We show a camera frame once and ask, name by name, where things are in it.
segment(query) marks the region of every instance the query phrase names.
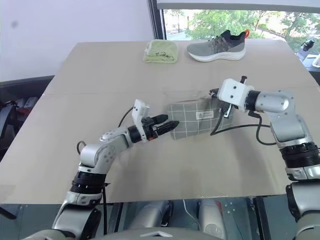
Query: table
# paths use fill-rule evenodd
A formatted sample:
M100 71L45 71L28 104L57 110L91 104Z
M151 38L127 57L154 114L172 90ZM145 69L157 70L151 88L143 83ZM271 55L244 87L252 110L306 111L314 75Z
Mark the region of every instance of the table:
M79 43L51 81L0 164L0 203L61 203L77 172L76 143L96 143L117 127L135 99L150 116L169 102L207 93L224 79L248 77L258 90L290 90L320 142L317 83L287 43L248 39L239 61L196 62L181 41L176 64L146 64L146 42ZM233 125L256 119L236 111ZM133 121L127 117L123 125ZM260 145L241 128L172 140L166 134L121 154L106 178L108 202L277 195L289 183L276 146ZM261 139L273 141L269 129Z

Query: gray sneaker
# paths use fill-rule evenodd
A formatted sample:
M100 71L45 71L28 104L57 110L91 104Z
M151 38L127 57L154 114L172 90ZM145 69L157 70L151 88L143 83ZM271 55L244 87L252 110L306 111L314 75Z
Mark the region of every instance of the gray sneaker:
M244 31L236 36L226 30L212 40L189 44L187 51L199 62L211 62L217 59L239 60L246 53L245 36Z

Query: beige table surface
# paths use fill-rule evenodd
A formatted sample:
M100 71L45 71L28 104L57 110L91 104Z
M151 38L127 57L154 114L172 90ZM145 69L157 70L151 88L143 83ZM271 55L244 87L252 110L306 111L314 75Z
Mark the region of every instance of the beige table surface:
M179 42L176 64L146 64L145 42L79 43L51 81L0 163L0 203L58 204L79 164L79 140L98 142L117 127L135 99L150 115L166 104L205 94L225 78L258 90L290 90L316 143L320 143L320 90L289 46L249 39L239 61L200 63ZM256 123L235 112L233 125ZM123 123L133 124L131 117ZM285 193L285 164L276 146L260 145L254 128L172 140L169 134L137 143L112 165L109 202L255 196ZM261 138L273 140L269 129Z

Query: light green towel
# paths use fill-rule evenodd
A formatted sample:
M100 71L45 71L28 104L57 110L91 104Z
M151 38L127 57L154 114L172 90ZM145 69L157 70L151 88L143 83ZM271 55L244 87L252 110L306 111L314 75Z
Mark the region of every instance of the light green towel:
M152 40L146 46L145 63L174 64L178 60L178 45L169 40Z

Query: window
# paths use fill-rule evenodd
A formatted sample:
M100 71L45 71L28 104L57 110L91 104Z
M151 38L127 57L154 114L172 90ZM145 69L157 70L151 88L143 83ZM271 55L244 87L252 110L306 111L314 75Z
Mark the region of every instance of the window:
M294 52L308 39L316 42L311 54L320 53L320 14L267 10L163 10L166 39L208 40L229 29L249 38L286 41Z

